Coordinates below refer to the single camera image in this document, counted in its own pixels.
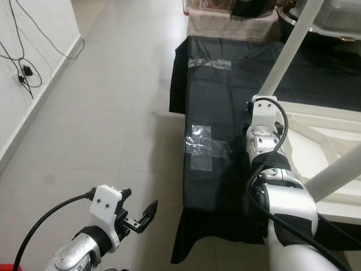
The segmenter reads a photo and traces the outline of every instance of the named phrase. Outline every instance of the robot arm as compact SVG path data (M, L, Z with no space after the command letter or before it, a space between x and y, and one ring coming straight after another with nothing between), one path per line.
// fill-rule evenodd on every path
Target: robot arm
M292 172L282 148L268 158L281 136L275 126L276 106L267 100L253 99L248 109L252 110L252 123L245 130L246 151L253 171L264 165L253 182L254 198L265 210L313 238L318 213L312 196ZM270 270L339 270L314 247L268 217L260 214L258 223L268 246Z
M124 201L131 190L118 191L112 186L96 188L90 207L88 227L79 231L70 244L58 250L51 258L46 271L92 271L107 253L115 252L120 242L130 233L142 233L157 212L155 201L143 212L139 221L127 217Z

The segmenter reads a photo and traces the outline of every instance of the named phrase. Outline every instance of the electrical cable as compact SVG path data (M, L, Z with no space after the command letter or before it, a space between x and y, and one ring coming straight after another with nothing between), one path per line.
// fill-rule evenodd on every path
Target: electrical cable
M27 39L27 41L34 47L34 49L36 50L36 52L38 52L38 54L41 56L41 58L45 61L46 65L49 67L50 70L50 79L52 79L52 74L53 74L53 70L51 65L49 64L49 62L46 60L45 56L43 56L43 54L37 49L37 47L35 46L35 44L28 38L28 36L24 33L24 31L18 27L19 31L23 34L23 36Z
M27 80L27 78L26 78L26 76L25 76L25 74L24 74L24 71L22 70L22 68L21 68L21 66L20 66L20 61L19 61L20 70L21 70L21 72L23 73L24 80L25 80L28 88L25 86L25 83L20 80L20 71L19 71L19 68L17 67L14 59L10 57L10 54L8 53L8 51L6 50L4 44L3 44L1 41L0 41L0 45L1 45L1 47L4 49L6 55L8 56L8 59L14 64L14 66L15 66L15 68L16 68L16 70L17 70L17 77L19 78L20 83L21 83L22 86L27 90L27 92L30 94L30 96L32 97L32 99L34 99L32 90L31 90L31 88L30 88L30 86L29 86L29 84L28 84L28 80Z
M14 18L14 23L15 23L15 29L16 29L16 33L17 33L17 37L19 39L19 42L20 42L20 46L21 46L21 58L25 57L25 50L24 50L24 46L23 46L23 43L21 42L21 38L20 38L20 33L19 33L19 30L17 28L17 21L16 21L16 17L15 17L15 14L14 14L14 9L12 8L12 4L11 4L11 0L8 0L9 2L9 5L10 5L10 11L11 11L11 15L12 17Z
M354 238L353 236L351 236L350 234L348 234L347 232L345 232L344 230L342 230L341 228L339 228L338 226L336 226L335 224L331 223L330 221L327 220L327 218L325 218L323 215L321 215L320 213L318 214L318 218L320 220L322 220L323 222L325 222L327 225L329 225L330 227L332 227L334 230L337 230L339 233L343 234L347 239L349 239L350 241L352 241L353 243L357 244L360 248L361 248L361 242L358 241L356 238Z
M43 215L36 223L35 225L31 228L31 230L29 231L29 233L27 234L27 236L25 237L25 239L23 240L15 261L14 261L14 267L13 267L13 271L18 271L19 266L20 266L20 261L21 261L21 257L23 256L23 253L31 239L31 237L34 235L35 231L40 227L40 225L47 219L49 218L53 213L55 213L56 211L58 211L59 209L63 208L64 206L73 203L77 200L80 199L90 199L92 196L94 196L95 191L91 190L86 194L80 195L80 196L75 196L74 198L68 199L62 203L60 203L59 205L57 205L56 207L54 207L53 209L51 209L50 211L48 211L45 215Z
M38 72L37 68L34 66L33 63L31 63L31 62L30 62L28 59L26 59L26 58L21 58L21 59L18 60L20 67L21 67L20 61L22 61L22 60L28 62L28 63L34 68L34 71L37 73L37 76L38 76L38 79L39 79L39 84L38 84L37 86L30 86L29 84L27 84L27 85L30 86L30 87L32 87L32 88L38 88L38 87L40 87L40 86L43 84L43 79L41 78L41 75L40 75L40 73Z
M257 208L259 209L262 213L264 213L270 220L272 220L275 223L278 223L279 225L281 225L283 228L285 228L286 230L288 230L289 232L291 232L292 234L294 234L295 236L301 238L303 241L305 241L306 243L308 243L309 245L313 246L314 248L316 248L327 260L329 260L333 265L335 265L337 268L339 268L341 271L349 271L348 267L342 263L338 258L336 258L331 252L329 252L324 246L322 246L320 243L318 243L316 240L314 240L313 238L310 238L309 236L306 236L304 234L302 234L300 231L298 231L295 227L291 226L290 224L286 223L285 221L283 221L282 219L280 219L279 217L276 217L275 215L273 215L272 213L270 213L268 210L266 210L265 208L263 208L251 195L251 190L252 190L252 184L253 184L253 180L256 178L256 176L262 171L264 164L268 161L268 159L270 157L273 156L274 153L276 153L282 146L283 142L286 139L287 136L287 132L288 132L288 118L287 118L287 114L284 111L283 107L276 101L270 99L270 98L266 98L266 97L261 97L261 98L257 98L256 101L259 100L266 100L269 101L271 103L273 103L275 106L277 106L277 108L280 110L282 117L284 119L284 132L283 135L279 141L279 143L275 146L274 150L269 152L267 158L261 163L261 165L259 165L259 167L254 171L254 173L251 175L251 177L247 180L246 183L246 195L249 198L250 202Z
M28 12L22 7L22 5L19 3L18 0L15 0L15 2L18 4L18 6L23 10L23 12L30 18L30 20L34 23L34 25L37 27L37 29L40 31L40 33L44 36L44 38L46 38L50 44L53 46L53 48L62 56L66 57L67 59L71 59L71 60L75 60L78 58L78 56L80 55L80 53L84 50L85 48L85 40L82 38L82 48L79 50L79 52L76 54L75 57L70 57L65 55L64 53L62 53L55 45L54 43L49 39L49 37L47 35L45 35L45 33L40 29L39 25L34 21L34 19L28 14Z

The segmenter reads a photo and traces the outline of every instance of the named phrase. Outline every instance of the baseboard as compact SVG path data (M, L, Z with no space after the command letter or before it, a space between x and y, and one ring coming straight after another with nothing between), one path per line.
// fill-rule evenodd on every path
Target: baseboard
M77 40L74 42L68 55L70 57L74 57L81 48L82 44L83 44L83 38L79 36ZM25 115L22 122L17 126L16 130L13 132L7 146L5 146L5 150L3 151L3 153L0 154L0 177L5 171L7 165L9 164L11 158L13 157L17 148L21 144L31 124L35 120L40 109L44 105L46 99L49 97L52 90L54 89L59 78L61 78L62 74L64 73L70 61L71 60L64 58L58 70L54 73L54 76L50 81L50 83L44 88L43 92L39 95L39 97L37 97L37 101L35 101L33 105L29 108L27 115Z

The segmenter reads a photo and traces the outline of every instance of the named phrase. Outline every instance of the white metal frame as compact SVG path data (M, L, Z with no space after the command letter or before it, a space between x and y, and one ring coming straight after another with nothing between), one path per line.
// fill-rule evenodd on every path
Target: white metal frame
M281 54L263 84L259 95L273 95L300 48L309 28L318 14L324 0L307 1L294 30L289 36ZM361 145L335 161L307 183L307 189L316 202L332 194L361 174Z

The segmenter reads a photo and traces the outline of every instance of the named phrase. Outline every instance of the clear tape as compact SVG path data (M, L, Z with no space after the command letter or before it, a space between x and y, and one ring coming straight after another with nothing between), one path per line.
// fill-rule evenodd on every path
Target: clear tape
M188 68L198 66L208 66L215 69L226 69L230 71L232 69L232 62L224 59L209 60L203 58L188 60Z
M213 171L212 157L228 158L231 147L226 141L212 140L211 126L192 125L186 137L186 153L191 154L191 169Z

